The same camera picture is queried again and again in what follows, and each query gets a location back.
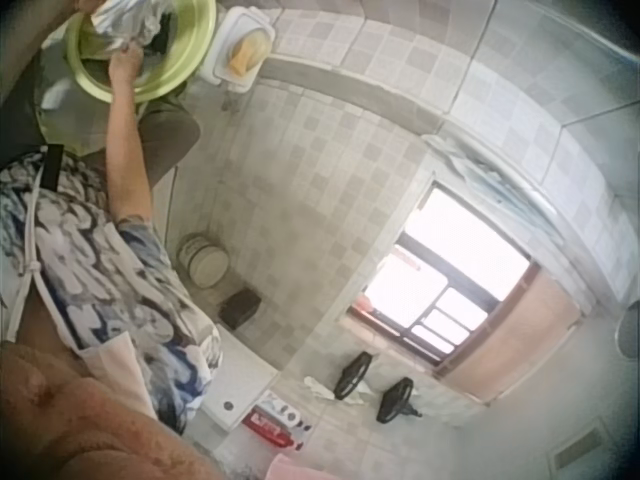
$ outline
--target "soap dish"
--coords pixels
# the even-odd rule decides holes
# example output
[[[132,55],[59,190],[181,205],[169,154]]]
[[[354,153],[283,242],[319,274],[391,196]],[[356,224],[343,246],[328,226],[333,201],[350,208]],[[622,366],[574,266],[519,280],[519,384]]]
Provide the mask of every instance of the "soap dish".
[[[200,77],[213,85],[220,85],[226,81],[232,92],[247,92],[253,85],[263,62],[252,68],[243,77],[237,77],[229,68],[229,58],[236,43],[256,29],[264,30],[273,45],[276,31],[269,23],[269,17],[255,7],[233,7],[230,9],[198,70]]]

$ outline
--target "white towel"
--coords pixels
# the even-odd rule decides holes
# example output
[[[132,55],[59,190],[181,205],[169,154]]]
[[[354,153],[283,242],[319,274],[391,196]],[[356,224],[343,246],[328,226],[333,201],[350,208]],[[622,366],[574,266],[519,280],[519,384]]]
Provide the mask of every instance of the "white towel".
[[[91,16],[100,35],[111,38],[108,50],[121,48],[131,40],[144,46],[160,31],[160,17],[171,0],[107,0]]]

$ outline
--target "hand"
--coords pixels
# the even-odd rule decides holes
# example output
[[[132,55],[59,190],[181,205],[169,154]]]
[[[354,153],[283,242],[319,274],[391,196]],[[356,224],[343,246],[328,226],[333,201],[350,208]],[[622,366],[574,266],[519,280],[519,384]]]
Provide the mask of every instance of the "hand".
[[[74,0],[76,10],[91,14],[95,12],[106,0]]]
[[[111,56],[109,79],[114,91],[133,89],[133,82],[135,82],[142,65],[142,56],[142,48],[135,42],[130,42]]]

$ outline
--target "window sill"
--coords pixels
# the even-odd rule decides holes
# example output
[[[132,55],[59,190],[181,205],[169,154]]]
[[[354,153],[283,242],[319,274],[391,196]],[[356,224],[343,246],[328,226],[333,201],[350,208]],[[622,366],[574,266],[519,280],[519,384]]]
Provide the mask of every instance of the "window sill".
[[[429,375],[432,377],[433,366],[426,360],[405,350],[401,345],[386,339],[373,328],[367,326],[362,321],[345,313],[339,321],[340,325],[369,345],[369,353],[389,355],[413,368],[416,373]]]

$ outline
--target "white bucket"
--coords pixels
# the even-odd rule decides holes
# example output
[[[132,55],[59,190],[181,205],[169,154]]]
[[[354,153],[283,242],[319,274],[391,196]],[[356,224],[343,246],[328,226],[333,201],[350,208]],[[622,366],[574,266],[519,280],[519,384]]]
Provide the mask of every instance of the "white bucket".
[[[189,272],[193,283],[200,288],[213,287],[229,268],[228,255],[201,235],[185,242],[178,260]]]

